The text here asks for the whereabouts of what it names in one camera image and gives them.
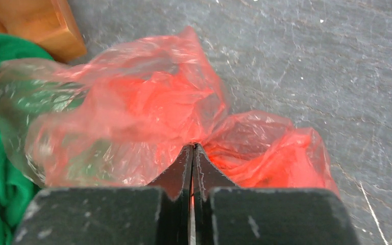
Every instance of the white speck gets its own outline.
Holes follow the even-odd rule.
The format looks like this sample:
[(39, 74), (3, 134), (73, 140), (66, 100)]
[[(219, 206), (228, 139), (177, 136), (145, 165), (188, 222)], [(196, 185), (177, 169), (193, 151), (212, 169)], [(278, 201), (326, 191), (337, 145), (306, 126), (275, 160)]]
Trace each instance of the white speck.
[(44, 239), (47, 236), (49, 236), (51, 233), (52, 233), (52, 229), (50, 228), (50, 229), (47, 229), (44, 231), (40, 231), (40, 233), (38, 233), (37, 237), (38, 237), (38, 239)]
[(366, 199), (367, 205), (369, 206), (369, 209), (371, 211), (371, 215), (372, 215), (373, 219), (375, 220), (376, 227), (378, 228), (379, 234), (381, 234), (381, 237), (382, 237), (382, 240), (384, 241), (384, 244), (388, 245), (388, 241), (385, 239), (385, 236), (384, 236), (384, 233), (382, 233), (381, 227), (379, 227), (379, 221), (376, 218), (376, 214), (373, 211), (373, 208), (372, 208), (372, 206), (369, 202), (369, 199), (368, 199), (368, 195), (366, 195), (366, 192), (364, 191), (363, 184), (361, 181), (360, 181), (360, 187), (361, 187), (361, 191), (363, 192), (364, 198)]
[(256, 238), (260, 238), (261, 235), (259, 234), (259, 226), (256, 224), (256, 221), (249, 215), (249, 225), (252, 228), (253, 234), (255, 234)]
[(214, 237), (214, 245), (218, 244), (218, 228), (217, 228), (217, 218), (214, 214), (211, 215), (212, 220), (212, 236)]
[(157, 211), (155, 213), (155, 221), (158, 221), (160, 219), (160, 211), (161, 211), (161, 203), (158, 203)]
[(83, 232), (86, 232), (88, 230), (89, 225), (91, 224), (91, 222), (86, 222), (85, 225), (82, 228)]
[(19, 232), (19, 234), (17, 235), (17, 237), (16, 237), (16, 242), (20, 242), (20, 241), (23, 239), (23, 237), (24, 237), (27, 233), (28, 233), (28, 230), (27, 230), (26, 228), (23, 228), (23, 229)]
[(46, 196), (48, 196), (48, 195), (50, 195), (50, 190), (49, 189), (43, 189), (43, 190), (41, 190), (39, 193), (38, 193), (38, 195), (39, 196), (41, 196), (41, 197), (46, 197)]
[(35, 200), (32, 200), (31, 203), (29, 203), (29, 206), (26, 208), (26, 212), (24, 213), (24, 220), (32, 218), (34, 214), (38, 212), (38, 210), (40, 210), (40, 207)]
[(31, 177), (29, 177), (29, 176), (27, 176), (27, 175), (23, 175), (25, 178), (27, 178), (28, 180), (30, 180), (31, 182), (34, 182), (34, 180), (31, 178)]

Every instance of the gray floor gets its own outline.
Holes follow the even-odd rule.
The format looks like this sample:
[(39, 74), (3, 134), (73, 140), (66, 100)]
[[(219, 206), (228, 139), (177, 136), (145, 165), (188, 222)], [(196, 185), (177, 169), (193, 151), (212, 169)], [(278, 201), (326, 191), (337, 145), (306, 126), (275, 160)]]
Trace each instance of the gray floor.
[(233, 95), (314, 127), (363, 245), (392, 244), (392, 0), (69, 0), (86, 62), (194, 27)]

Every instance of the red plastic bag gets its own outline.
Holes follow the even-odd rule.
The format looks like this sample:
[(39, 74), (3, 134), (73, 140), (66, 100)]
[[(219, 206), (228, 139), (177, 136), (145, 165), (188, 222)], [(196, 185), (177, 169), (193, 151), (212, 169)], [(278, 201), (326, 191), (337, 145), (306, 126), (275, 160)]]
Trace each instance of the red plastic bag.
[(145, 185), (182, 146), (199, 142), (243, 187), (337, 192), (314, 130), (262, 111), (227, 116), (223, 91), (186, 28), (119, 44), (75, 67), (4, 64), (0, 128), (13, 164), (47, 186)]
[(244, 187), (319, 187), (336, 194), (329, 156), (312, 128), (263, 111), (229, 116), (204, 144), (209, 159)]
[(192, 28), (75, 67), (14, 60), (0, 68), (0, 129), (37, 184), (145, 185), (225, 118), (222, 85)]

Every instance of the wooden object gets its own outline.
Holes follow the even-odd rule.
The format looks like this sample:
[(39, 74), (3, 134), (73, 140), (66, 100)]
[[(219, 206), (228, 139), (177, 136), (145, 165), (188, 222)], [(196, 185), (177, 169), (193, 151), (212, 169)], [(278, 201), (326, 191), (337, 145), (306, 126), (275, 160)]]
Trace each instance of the wooden object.
[(0, 33), (32, 41), (60, 62), (86, 54), (67, 0), (0, 0)]

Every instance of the gray surface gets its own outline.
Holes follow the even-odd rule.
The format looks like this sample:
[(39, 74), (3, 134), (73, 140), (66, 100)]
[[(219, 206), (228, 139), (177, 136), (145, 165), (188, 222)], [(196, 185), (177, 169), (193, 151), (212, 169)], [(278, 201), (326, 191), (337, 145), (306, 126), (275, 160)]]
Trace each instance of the gray surface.
[(89, 50), (76, 63), (193, 26), (233, 111), (317, 129), (362, 244), (392, 244), (392, 0), (69, 2)]

